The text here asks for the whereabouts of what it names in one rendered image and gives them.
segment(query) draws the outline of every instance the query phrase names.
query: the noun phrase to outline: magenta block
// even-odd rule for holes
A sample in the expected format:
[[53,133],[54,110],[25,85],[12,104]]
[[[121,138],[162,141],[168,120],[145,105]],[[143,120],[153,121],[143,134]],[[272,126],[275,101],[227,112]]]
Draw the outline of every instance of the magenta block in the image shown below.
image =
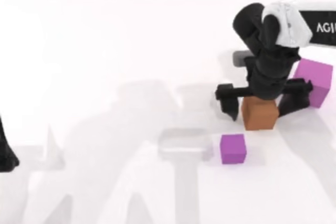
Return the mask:
[[331,88],[333,66],[313,60],[301,59],[294,78],[311,81],[313,91],[310,93],[310,106],[320,108]]
[[246,145],[243,134],[222,135],[220,154],[222,164],[241,164],[246,158]]

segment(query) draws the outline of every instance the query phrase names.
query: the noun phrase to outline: brown box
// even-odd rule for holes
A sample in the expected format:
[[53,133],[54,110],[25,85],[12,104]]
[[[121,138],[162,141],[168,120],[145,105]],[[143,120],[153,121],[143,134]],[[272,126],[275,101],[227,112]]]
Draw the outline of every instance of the brown box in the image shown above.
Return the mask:
[[272,130],[279,110],[276,102],[265,101],[257,97],[244,97],[242,115],[247,131]]

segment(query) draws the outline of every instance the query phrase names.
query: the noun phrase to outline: white background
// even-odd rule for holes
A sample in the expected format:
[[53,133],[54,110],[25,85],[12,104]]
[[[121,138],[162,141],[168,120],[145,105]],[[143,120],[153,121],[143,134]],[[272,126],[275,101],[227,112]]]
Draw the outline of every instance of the white background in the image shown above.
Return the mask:
[[[273,1],[0,0],[0,112],[22,160],[0,175],[0,223],[336,223],[334,86],[264,132],[213,98],[246,85],[234,16]],[[230,133],[243,165],[220,164]]]

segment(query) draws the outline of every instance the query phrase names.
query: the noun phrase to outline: purple cube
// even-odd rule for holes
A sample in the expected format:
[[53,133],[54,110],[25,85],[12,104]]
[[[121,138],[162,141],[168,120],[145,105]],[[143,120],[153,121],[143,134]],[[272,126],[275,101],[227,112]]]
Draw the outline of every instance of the purple cube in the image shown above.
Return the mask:
[[311,81],[313,91],[309,95],[310,106],[320,108],[331,87],[333,66],[313,60],[301,59],[294,78]]
[[241,164],[246,158],[246,145],[243,134],[222,135],[220,154],[222,164]]

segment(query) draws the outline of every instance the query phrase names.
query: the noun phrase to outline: purple block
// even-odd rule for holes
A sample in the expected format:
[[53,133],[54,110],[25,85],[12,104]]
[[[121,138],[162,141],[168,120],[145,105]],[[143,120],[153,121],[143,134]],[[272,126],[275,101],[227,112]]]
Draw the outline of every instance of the purple block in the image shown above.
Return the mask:
[[222,164],[241,164],[246,158],[246,145],[243,134],[222,135],[220,154]]
[[300,60],[294,78],[304,78],[313,84],[314,89],[309,96],[310,106],[322,106],[331,87],[332,71],[332,65],[307,59]]

